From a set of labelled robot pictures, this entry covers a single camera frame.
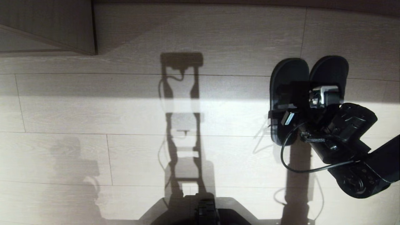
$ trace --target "wooden floor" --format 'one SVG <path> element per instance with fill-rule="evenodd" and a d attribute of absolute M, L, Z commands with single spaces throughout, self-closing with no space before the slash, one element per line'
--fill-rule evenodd
<path fill-rule="evenodd" d="M 310 223 L 400 220 L 399 182 L 368 199 L 347 196 L 327 171 L 310 175 L 306 187 L 285 188 L 287 171 L 266 128 L 275 65 L 300 57 L 311 69 L 336 54 L 350 65 L 345 100 L 378 117 L 362 140 L 376 149 L 398 135 L 399 19 L 191 4 L 98 4 L 95 14 L 97 56 L 0 58 L 0 225 L 150 224 L 168 205 L 176 217 L 191 217 L 193 201 L 161 200 L 166 113 L 177 116 L 177 147 L 195 145 L 199 113 L 204 185 L 218 206 L 260 220 L 253 224 L 280 224 L 278 202 L 304 188 Z M 169 79 L 174 98 L 164 99 L 160 55 L 169 52 L 199 52 L 204 62 L 198 77 L 189 68 L 183 81 Z M 178 70 L 167 74 L 180 78 Z M 322 162 L 313 154 L 311 164 Z M 189 196 L 199 187 L 182 190 Z"/>

